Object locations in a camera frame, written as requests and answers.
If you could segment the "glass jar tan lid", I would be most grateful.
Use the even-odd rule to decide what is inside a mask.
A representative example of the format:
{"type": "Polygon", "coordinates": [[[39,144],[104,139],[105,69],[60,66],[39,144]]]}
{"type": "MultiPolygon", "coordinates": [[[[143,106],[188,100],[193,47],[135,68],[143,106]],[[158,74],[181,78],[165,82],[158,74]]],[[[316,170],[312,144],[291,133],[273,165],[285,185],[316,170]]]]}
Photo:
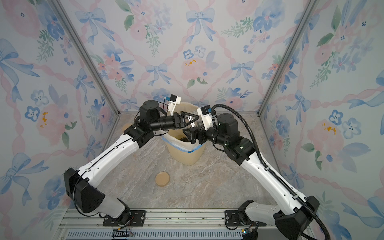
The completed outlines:
{"type": "Polygon", "coordinates": [[[183,129],[190,129],[190,128],[198,128],[200,124],[200,120],[193,118],[192,116],[187,116],[185,119],[185,127],[183,129]]]}

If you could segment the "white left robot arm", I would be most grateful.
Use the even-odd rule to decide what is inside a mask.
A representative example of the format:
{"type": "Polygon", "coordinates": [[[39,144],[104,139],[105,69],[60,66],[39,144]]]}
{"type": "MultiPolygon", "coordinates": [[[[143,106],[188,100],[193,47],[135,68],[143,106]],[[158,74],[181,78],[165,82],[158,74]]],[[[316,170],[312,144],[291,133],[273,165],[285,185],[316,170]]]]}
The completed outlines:
{"type": "Polygon", "coordinates": [[[164,110],[158,101],[149,100],[139,108],[134,123],[118,140],[86,165],[64,173],[67,195],[77,211],[85,217],[104,214],[122,224],[131,219],[131,210],[119,199],[106,196],[98,185],[125,158],[142,148],[160,132],[184,129],[197,123],[197,110],[176,112],[178,103],[169,101],[164,110]]]}

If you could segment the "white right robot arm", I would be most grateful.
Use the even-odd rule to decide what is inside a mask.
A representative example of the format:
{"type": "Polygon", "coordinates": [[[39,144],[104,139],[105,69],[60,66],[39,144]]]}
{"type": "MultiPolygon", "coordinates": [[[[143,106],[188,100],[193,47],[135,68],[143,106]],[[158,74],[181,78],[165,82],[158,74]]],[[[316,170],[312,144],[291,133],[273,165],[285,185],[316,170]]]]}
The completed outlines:
{"type": "Polygon", "coordinates": [[[260,225],[273,225],[289,240],[311,237],[305,229],[316,222],[322,229],[325,239],[330,239],[329,231],[317,215],[318,200],[307,197],[296,190],[265,160],[261,154],[249,124],[239,114],[197,115],[185,113],[183,130],[191,143],[203,144],[207,141],[221,146],[221,151],[236,164],[249,172],[274,198],[276,205],[260,205],[248,200],[239,209],[239,224],[257,228],[260,225]]]}

